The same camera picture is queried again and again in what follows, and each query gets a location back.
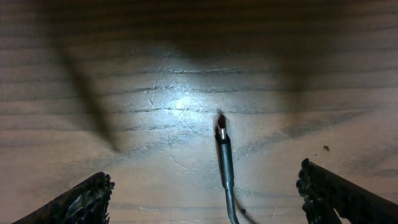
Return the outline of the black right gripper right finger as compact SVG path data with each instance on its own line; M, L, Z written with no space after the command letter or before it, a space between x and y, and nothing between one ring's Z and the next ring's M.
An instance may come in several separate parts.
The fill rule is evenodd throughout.
M397 204L304 159L296 188L309 224L397 224Z

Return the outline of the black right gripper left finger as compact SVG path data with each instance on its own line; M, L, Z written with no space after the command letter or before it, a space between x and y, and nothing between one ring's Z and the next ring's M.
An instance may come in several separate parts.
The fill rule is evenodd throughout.
M114 186L98 172L13 224L108 224Z

